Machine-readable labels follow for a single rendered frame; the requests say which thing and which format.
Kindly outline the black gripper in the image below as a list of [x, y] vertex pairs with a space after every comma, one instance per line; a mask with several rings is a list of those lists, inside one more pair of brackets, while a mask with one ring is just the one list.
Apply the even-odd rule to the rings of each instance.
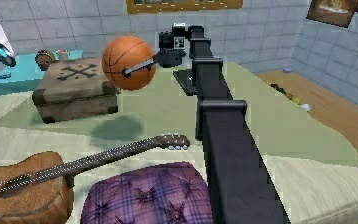
[[163, 68], [172, 68], [182, 64], [182, 59], [186, 56], [185, 37], [175, 36], [172, 32], [160, 32], [159, 35], [159, 51], [142, 63], [134, 65], [131, 68], [124, 68], [122, 75], [129, 78], [133, 72], [147, 69], [150, 70], [155, 64]]

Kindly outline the orange basketball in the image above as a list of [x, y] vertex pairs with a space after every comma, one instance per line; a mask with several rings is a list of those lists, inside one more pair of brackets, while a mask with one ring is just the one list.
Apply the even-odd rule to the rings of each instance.
[[143, 68], [124, 77], [122, 71], [154, 56], [153, 48], [143, 39], [135, 36], [120, 36], [110, 41], [102, 54], [102, 70], [109, 81], [123, 90], [139, 90], [154, 78], [156, 67]]

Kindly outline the pale green bed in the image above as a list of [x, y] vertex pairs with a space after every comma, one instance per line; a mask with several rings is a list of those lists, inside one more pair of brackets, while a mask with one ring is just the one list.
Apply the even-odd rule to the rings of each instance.
[[[248, 103], [247, 124], [291, 223], [358, 224], [353, 145], [241, 66], [224, 74], [233, 97]], [[161, 133], [195, 135], [196, 99], [168, 69], [118, 101], [116, 114], [46, 124], [30, 93], [0, 96], [0, 165], [46, 150], [72, 161]]]

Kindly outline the black laptop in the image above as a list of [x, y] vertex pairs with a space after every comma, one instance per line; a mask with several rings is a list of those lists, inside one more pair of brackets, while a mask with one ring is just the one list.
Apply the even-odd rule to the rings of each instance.
[[193, 96], [197, 94], [196, 86], [192, 81], [191, 69], [174, 71], [173, 76], [187, 96]]

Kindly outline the brown wooden chest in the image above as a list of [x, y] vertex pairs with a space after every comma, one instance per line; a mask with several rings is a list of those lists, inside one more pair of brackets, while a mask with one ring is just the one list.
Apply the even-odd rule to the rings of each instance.
[[55, 123], [118, 112], [118, 89], [96, 57], [52, 63], [32, 101], [43, 122]]

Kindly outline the gold framed picture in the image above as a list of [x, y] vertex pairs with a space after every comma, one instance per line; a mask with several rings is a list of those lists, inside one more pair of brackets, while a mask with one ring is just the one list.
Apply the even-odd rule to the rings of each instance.
[[125, 0], [129, 14], [240, 9], [244, 0]]

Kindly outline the brown round toy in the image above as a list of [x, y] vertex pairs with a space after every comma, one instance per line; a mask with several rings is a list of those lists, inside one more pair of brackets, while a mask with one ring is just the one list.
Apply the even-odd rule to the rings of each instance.
[[41, 71], [46, 71], [50, 64], [55, 61], [56, 59], [54, 54], [48, 50], [40, 50], [35, 56], [35, 62]]

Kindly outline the teal side table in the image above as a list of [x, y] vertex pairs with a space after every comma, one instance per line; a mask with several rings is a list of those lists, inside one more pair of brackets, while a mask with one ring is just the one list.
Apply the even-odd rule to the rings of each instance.
[[0, 96], [11, 93], [34, 91], [45, 72], [35, 62], [35, 54], [19, 55], [16, 66], [6, 66], [0, 74], [11, 73], [11, 78], [0, 80]]

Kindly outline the purple plaid pillow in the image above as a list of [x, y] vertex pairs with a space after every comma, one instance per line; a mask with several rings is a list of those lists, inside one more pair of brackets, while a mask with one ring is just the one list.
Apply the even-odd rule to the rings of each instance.
[[92, 185], [80, 224], [213, 224], [208, 187], [188, 162], [129, 171]]

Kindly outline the dark brown small toy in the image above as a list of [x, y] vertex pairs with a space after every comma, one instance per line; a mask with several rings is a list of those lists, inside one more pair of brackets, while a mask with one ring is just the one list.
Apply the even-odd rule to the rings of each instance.
[[278, 84], [273, 83], [273, 84], [270, 84], [270, 86], [272, 88], [274, 88], [275, 90], [277, 90], [278, 92], [280, 92], [283, 95], [285, 95], [289, 100], [293, 99], [293, 95], [291, 93], [286, 92], [285, 89], [280, 87]]

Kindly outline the brown acoustic guitar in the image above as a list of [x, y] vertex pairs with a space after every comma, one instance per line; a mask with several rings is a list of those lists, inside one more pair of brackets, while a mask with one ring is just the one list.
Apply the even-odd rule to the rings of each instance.
[[184, 135], [162, 134], [65, 163], [53, 151], [0, 166], [0, 224], [65, 224], [74, 203], [74, 177], [156, 147], [185, 150]]

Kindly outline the dark framed brown picture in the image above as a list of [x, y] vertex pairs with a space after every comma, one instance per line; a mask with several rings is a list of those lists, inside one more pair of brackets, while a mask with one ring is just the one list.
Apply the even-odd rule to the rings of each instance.
[[347, 28], [358, 0], [312, 0], [307, 19]]

